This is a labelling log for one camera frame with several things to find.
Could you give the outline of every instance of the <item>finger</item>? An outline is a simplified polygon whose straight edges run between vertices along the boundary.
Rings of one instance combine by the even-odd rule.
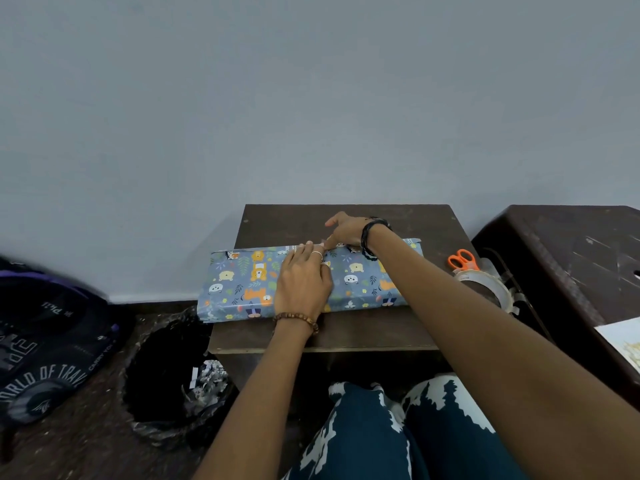
[[[336,215],[334,215],[331,219],[325,222],[324,226],[325,227],[335,226],[336,224],[340,224],[341,222],[344,222],[344,220],[348,218],[349,216],[347,215],[347,213],[341,210]]]
[[[308,261],[309,256],[311,256],[311,251],[314,250],[313,241],[307,241],[305,244],[305,248],[302,250],[302,256],[300,256],[300,261]]]
[[[320,265],[320,277],[322,278],[324,290],[327,295],[329,295],[333,289],[333,279],[331,277],[331,269],[329,269],[329,266],[325,264]]]
[[[296,254],[294,254],[293,259],[291,260],[292,264],[297,263],[298,261],[300,261],[300,258],[302,257],[302,251],[305,250],[305,245],[304,244],[299,244],[298,247],[296,248]]]
[[[280,269],[286,269],[289,267],[289,265],[291,265],[291,260],[293,259],[293,256],[296,255],[296,250],[292,249],[290,250],[286,256],[284,256],[284,259],[282,261],[282,265],[280,266]]]
[[[338,238],[334,234],[331,234],[324,242],[324,249],[327,251],[335,249],[335,247],[338,245],[338,242],[340,242],[338,241]]]
[[[320,266],[324,259],[324,244],[315,244],[309,256],[309,263],[313,266]]]

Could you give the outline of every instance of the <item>trash bin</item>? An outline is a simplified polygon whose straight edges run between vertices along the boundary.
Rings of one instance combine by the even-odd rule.
[[[190,307],[142,335],[126,362],[119,390],[125,416],[156,447],[208,446],[237,396],[206,352],[210,336],[211,325]]]

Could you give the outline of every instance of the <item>scissors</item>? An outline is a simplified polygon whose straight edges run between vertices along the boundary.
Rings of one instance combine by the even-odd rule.
[[[447,259],[447,262],[451,265],[452,268],[458,269],[460,271],[466,271],[467,269],[475,269],[476,271],[480,271],[476,263],[476,258],[474,258],[473,254],[466,249],[459,249],[456,254],[452,254]]]

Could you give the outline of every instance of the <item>patterned pants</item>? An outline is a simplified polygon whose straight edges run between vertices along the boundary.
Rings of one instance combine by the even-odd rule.
[[[418,384],[404,409],[380,386],[329,395],[329,419],[284,480],[526,478],[455,375]]]

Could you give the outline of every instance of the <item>cartoon leaf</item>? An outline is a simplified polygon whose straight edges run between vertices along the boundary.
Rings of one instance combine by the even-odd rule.
[[[238,268],[240,269],[240,276],[244,276],[249,270],[249,256],[240,256],[238,259]]]

